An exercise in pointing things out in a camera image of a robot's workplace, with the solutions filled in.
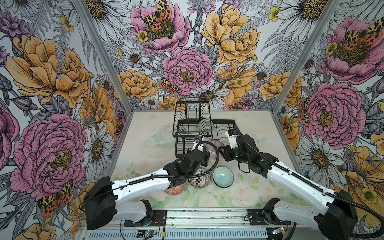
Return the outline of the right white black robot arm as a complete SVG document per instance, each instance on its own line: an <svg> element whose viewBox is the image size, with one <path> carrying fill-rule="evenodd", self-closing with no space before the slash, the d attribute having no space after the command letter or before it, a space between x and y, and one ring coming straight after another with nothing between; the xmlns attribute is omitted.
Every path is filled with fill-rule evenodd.
<svg viewBox="0 0 384 240"><path fill-rule="evenodd" d="M307 180L268 153L258 153L248 147L220 147L226 161L247 164L250 172L274 181L310 204L294 205L279 198L270 199L259 215L269 224L291 222L320 231L329 240L347 240L358 221L355 207L348 204L352 198L342 193L341 200L330 197L332 190Z"/></svg>

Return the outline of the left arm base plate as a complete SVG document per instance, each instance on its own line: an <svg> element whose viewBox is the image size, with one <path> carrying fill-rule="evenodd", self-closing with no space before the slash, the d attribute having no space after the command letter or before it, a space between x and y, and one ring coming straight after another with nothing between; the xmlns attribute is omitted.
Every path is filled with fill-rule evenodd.
<svg viewBox="0 0 384 240"><path fill-rule="evenodd" d="M153 210L153 216L151 218L145 217L138 223L133 221L124 221L125 227L164 227L167 222L167 210Z"/></svg>

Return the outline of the teal concentric pattern bowl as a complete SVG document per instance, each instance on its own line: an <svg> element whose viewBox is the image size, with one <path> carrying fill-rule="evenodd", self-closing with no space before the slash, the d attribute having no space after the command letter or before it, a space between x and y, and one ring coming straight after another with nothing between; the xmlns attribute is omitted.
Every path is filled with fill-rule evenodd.
<svg viewBox="0 0 384 240"><path fill-rule="evenodd" d="M234 182L234 174L227 167L217 167L213 173L213 180L219 188L228 188Z"/></svg>

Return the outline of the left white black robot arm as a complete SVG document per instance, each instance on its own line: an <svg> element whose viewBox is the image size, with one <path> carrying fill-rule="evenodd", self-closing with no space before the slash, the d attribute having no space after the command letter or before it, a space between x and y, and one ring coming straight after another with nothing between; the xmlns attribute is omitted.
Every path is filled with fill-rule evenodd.
<svg viewBox="0 0 384 240"><path fill-rule="evenodd" d="M110 177L101 178L83 201L87 230L97 230L111 221L148 225L154 216L151 204L148 200L133 202L133 199L183 185L201 165L208 163L209 157L210 153L205 148L199 148L187 153L183 159L144 176L114 182Z"/></svg>

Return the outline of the green geometric pattern bowl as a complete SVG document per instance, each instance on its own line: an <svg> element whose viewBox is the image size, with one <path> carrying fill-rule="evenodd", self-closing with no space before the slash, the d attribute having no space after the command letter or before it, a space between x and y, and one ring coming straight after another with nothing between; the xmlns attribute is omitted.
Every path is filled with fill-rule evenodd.
<svg viewBox="0 0 384 240"><path fill-rule="evenodd" d="M170 196L180 195L186 188L186 184L182 184L176 187L166 189L165 192Z"/></svg>

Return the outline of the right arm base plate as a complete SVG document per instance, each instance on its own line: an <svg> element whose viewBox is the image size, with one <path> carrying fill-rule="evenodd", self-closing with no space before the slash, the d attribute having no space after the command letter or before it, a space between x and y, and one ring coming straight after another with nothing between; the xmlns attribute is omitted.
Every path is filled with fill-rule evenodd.
<svg viewBox="0 0 384 240"><path fill-rule="evenodd" d="M290 221L281 221L272 211L248 209L245 219L251 226L290 226Z"/></svg>

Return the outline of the pink striped bowl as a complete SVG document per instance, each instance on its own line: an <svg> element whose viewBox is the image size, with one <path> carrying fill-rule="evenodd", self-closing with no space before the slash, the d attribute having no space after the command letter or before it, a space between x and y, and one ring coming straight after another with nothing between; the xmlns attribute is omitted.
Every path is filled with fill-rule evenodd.
<svg viewBox="0 0 384 240"><path fill-rule="evenodd" d="M196 171L196 175L203 174L206 172L207 172L207 169L205 169L203 167L199 167L199 169ZM193 179L191 179L190 183L194 188L204 189L211 183L211 175L205 174L199 178L193 178Z"/></svg>

